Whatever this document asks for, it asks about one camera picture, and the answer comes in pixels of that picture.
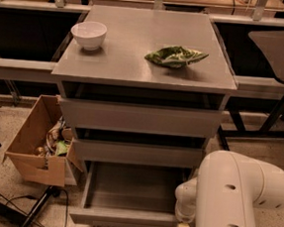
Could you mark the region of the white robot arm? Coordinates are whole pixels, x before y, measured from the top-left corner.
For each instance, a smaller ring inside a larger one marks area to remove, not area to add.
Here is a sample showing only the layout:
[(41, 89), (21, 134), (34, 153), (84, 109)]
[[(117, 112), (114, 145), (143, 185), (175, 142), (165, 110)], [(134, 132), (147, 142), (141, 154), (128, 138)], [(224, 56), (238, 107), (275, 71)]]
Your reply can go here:
[(284, 205), (284, 170), (232, 151), (215, 151), (175, 191), (176, 219), (196, 227), (256, 227), (255, 208)]

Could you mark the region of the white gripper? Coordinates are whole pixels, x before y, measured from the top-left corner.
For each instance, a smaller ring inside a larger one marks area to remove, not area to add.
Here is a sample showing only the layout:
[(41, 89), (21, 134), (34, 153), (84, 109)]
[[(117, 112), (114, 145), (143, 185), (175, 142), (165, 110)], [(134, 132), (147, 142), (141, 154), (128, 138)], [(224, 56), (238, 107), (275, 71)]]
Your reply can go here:
[(175, 190), (176, 206), (175, 215), (179, 222), (177, 227), (190, 227), (188, 224), (194, 221), (196, 212), (197, 195), (196, 177), (179, 184)]

